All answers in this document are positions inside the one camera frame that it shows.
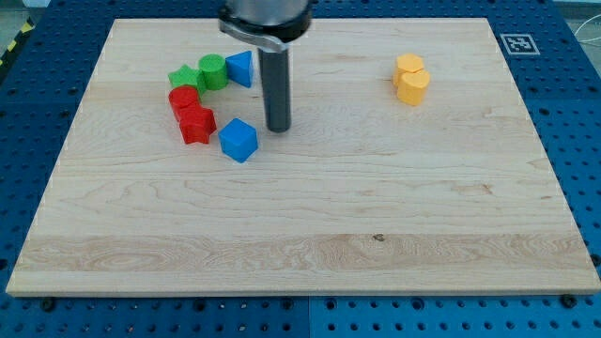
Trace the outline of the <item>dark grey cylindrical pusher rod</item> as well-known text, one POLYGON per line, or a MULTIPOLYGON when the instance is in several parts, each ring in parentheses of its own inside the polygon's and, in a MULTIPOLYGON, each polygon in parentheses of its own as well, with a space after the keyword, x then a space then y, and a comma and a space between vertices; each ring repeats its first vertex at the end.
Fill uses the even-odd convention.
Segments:
POLYGON ((288 44, 277 49, 258 50, 264 111, 267 128, 286 132, 291 126, 291 96, 288 44))

